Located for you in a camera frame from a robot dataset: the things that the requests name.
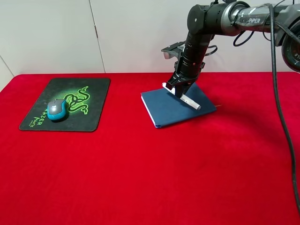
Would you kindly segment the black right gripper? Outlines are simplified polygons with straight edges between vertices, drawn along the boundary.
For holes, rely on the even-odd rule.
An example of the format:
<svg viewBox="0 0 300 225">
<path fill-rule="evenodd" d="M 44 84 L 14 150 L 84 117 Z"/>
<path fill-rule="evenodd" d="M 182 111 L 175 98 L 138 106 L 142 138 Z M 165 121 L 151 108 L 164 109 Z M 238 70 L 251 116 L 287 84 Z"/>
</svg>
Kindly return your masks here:
<svg viewBox="0 0 300 225">
<path fill-rule="evenodd" d="M 197 63 L 189 60 L 178 60 L 175 63 L 173 75 L 166 82 L 166 87 L 170 90 L 175 88 L 175 96 L 181 98 L 198 79 L 204 66 L 204 62 Z"/>
</svg>

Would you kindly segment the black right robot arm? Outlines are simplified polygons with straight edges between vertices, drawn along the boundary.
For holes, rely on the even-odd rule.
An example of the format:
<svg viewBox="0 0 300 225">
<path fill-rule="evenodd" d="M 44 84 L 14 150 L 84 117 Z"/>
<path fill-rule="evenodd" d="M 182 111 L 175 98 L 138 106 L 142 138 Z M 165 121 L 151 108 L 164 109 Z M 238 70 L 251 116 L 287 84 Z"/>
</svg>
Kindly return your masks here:
<svg viewBox="0 0 300 225">
<path fill-rule="evenodd" d="M 198 79 L 204 67 L 203 59 L 215 35 L 236 36 L 245 31 L 274 32 L 275 46 L 282 48 L 286 65 L 300 70 L 300 6 L 274 6 L 271 25 L 270 3 L 251 7 L 243 1 L 225 0 L 210 5 L 193 6 L 187 17 L 188 35 L 185 41 L 164 49 L 164 57 L 178 60 L 174 73 L 165 87 L 176 97 L 184 95 Z"/>
</svg>

